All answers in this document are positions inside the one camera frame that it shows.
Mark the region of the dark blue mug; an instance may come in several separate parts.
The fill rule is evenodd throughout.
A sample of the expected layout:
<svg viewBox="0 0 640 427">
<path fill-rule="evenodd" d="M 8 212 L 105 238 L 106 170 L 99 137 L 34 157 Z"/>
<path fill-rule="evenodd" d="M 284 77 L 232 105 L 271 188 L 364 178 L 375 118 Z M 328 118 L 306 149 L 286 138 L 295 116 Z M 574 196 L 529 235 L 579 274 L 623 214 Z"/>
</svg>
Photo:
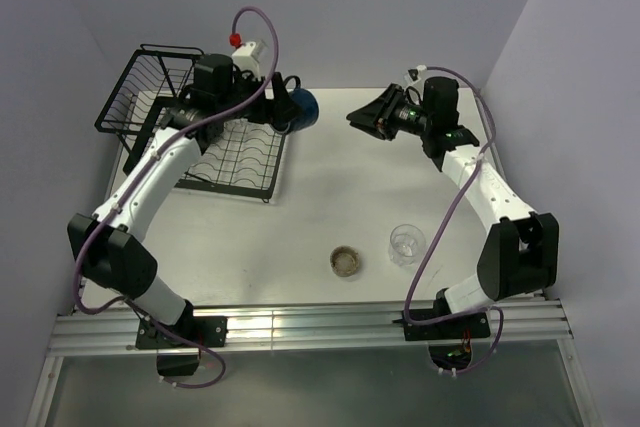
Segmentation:
<svg viewBox="0 0 640 427">
<path fill-rule="evenodd" d="M 316 97 L 309 90 L 302 87 L 301 79 L 298 76 L 290 75 L 284 79 L 285 86 L 288 86 L 290 82 L 293 82 L 294 86 L 289 96 L 301 108 L 301 111 L 287 124 L 284 130 L 285 135 L 310 128 L 317 122 L 319 117 L 319 106 Z"/>
</svg>

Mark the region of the clear plastic cup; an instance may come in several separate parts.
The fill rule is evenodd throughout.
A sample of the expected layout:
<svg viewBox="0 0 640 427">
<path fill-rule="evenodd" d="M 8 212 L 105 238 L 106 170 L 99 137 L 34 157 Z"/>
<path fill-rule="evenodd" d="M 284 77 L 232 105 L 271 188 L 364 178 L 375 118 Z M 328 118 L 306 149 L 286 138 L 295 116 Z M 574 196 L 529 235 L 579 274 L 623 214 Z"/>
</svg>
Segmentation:
<svg viewBox="0 0 640 427">
<path fill-rule="evenodd" d="M 225 126 L 230 132 L 241 132 L 247 128 L 248 122 L 244 119 L 236 119 L 227 122 Z"/>
<path fill-rule="evenodd" d="M 420 229 L 411 224 L 395 227 L 389 237 L 388 255 L 398 266 L 414 264 L 421 255 L 424 236 Z"/>
</svg>

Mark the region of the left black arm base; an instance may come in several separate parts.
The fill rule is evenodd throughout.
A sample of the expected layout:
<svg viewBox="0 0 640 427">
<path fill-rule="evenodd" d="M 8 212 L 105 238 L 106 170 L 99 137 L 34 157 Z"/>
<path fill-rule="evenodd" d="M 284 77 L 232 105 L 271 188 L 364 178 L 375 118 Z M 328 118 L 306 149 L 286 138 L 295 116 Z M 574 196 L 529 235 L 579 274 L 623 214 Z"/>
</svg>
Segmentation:
<svg viewBox="0 0 640 427">
<path fill-rule="evenodd" d="M 186 336 L 190 342 L 207 348 L 220 348 L 226 343 L 227 318 L 224 316 L 200 316 L 194 318 L 195 325 Z M 135 340 L 138 351 L 155 351 L 156 370 L 165 377 L 190 377 L 200 367 L 204 352 L 173 353 L 173 350 L 190 348 L 189 344 L 162 333 L 150 321 L 141 320 Z"/>
</svg>

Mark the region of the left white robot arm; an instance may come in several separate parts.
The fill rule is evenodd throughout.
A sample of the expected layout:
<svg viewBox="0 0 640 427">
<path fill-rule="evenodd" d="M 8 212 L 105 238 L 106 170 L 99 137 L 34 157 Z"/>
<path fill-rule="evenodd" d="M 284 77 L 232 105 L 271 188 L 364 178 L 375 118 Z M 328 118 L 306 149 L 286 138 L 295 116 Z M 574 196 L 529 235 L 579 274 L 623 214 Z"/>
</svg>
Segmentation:
<svg viewBox="0 0 640 427">
<path fill-rule="evenodd" d="M 76 214 L 67 233 L 75 260 L 72 291 L 82 279 L 116 293 L 159 324 L 159 335 L 183 346 L 195 333 L 193 306 L 158 273 L 158 262 L 143 242 L 158 210 L 179 179 L 218 141 L 227 122 L 238 119 L 290 134 L 313 125 L 315 97 L 276 69 L 262 76 L 250 54 L 204 54 L 193 64 L 192 80 L 180 91 L 158 95 L 164 116 L 144 155 L 107 201 L 90 215 Z"/>
</svg>

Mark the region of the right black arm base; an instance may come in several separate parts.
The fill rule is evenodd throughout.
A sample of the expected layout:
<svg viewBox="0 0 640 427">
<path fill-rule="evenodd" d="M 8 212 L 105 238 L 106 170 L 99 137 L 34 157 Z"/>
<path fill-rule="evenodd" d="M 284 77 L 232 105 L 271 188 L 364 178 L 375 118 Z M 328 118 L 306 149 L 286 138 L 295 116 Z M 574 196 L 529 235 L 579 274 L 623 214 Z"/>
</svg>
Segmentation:
<svg viewBox="0 0 640 427">
<path fill-rule="evenodd" d="M 486 339 L 491 335 L 488 316 L 484 312 L 438 322 L 433 322 L 436 318 L 434 309 L 415 309 L 410 314 L 415 321 L 409 322 L 403 316 L 393 321 L 402 326 L 404 339 L 408 342 Z"/>
</svg>

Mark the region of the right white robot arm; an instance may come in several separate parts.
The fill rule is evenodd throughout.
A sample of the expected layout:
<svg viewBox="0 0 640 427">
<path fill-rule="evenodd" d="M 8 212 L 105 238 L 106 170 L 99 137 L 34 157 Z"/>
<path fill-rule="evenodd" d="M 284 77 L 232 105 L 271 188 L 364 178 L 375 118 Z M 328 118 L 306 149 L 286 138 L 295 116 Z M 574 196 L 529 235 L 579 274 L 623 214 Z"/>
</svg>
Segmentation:
<svg viewBox="0 0 640 427">
<path fill-rule="evenodd" d="M 390 84 L 383 93 L 347 116 L 350 126 L 379 140 L 404 132 L 420 138 L 424 154 L 459 189 L 486 231 L 476 271 L 443 289 L 434 303 L 435 330 L 452 337 L 468 314 L 497 301 L 548 288 L 557 279 L 559 223 L 523 201 L 486 160 L 488 144 L 460 121 L 461 77 L 412 72 L 407 87 Z"/>
</svg>

